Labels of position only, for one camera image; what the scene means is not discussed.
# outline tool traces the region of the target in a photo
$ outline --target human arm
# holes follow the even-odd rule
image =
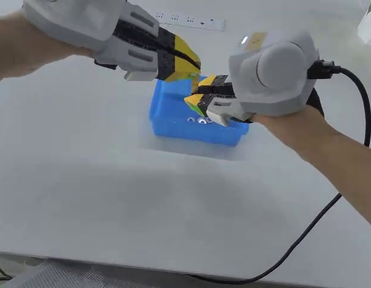
[[[316,167],[371,224],[371,149],[339,133],[314,108],[283,117],[255,116]]]
[[[0,17],[0,80],[32,73],[43,65],[91,51],[48,37],[21,11]]]

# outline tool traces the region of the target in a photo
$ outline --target blue container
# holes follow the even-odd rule
[[[188,79],[170,83],[157,81],[149,112],[155,135],[236,146],[241,136],[248,133],[249,124],[231,121],[229,127],[223,127],[216,123],[197,123],[200,115],[184,102],[191,94],[191,85]],[[189,117],[196,122],[189,122]]]

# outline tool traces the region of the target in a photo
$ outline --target power strip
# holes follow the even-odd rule
[[[159,11],[153,13],[161,24],[170,24],[190,28],[198,28],[212,31],[224,31],[225,20],[214,18],[196,18],[189,15]]]

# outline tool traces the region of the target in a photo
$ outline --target table surface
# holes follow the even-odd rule
[[[20,2],[1,0],[0,14]],[[236,0],[230,11],[212,0],[135,2],[227,20],[223,33],[171,27],[199,52],[205,74],[228,72],[248,27],[307,28],[321,56],[359,75],[371,97],[356,1],[339,10],[335,0]],[[236,148],[156,138],[154,85],[79,57],[0,83],[0,252],[249,278],[336,195],[260,125]],[[336,76],[316,87],[330,124],[362,141],[352,82]],[[371,226],[341,200],[266,280],[371,287]]]

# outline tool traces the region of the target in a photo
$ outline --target forearm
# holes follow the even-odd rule
[[[90,56],[91,52],[48,37],[21,11],[0,17],[0,80],[29,74],[71,55]]]
[[[371,149],[337,134],[300,155],[371,224]]]

